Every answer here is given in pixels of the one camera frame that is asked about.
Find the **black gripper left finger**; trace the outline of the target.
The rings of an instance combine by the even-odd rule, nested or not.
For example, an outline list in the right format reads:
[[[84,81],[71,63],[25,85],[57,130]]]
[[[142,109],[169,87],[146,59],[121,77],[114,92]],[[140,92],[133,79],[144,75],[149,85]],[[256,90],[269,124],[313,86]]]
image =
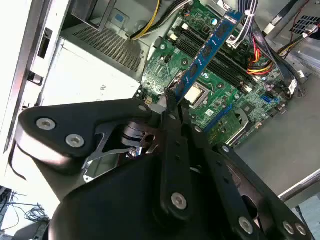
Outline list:
[[[173,170],[190,168],[178,116],[180,96],[168,89],[162,112],[137,98],[33,107],[18,117],[18,147],[61,174],[77,174],[107,155],[142,148],[135,160],[159,157]]]

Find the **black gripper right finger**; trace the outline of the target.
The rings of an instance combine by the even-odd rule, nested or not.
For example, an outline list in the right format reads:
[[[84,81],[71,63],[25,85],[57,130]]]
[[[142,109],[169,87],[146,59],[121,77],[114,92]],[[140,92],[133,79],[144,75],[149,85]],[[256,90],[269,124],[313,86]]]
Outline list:
[[[190,103],[183,99],[178,110],[192,152],[214,185],[226,223],[224,240],[312,240],[314,237],[286,204],[224,143],[211,147],[204,132],[191,123]]]

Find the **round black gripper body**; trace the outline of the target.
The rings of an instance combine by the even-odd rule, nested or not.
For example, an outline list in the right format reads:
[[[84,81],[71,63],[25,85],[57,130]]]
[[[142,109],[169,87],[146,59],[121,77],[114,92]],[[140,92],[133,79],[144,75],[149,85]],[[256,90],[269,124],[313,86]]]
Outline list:
[[[207,174],[174,170],[144,156],[69,193],[47,231],[50,240],[224,240]]]

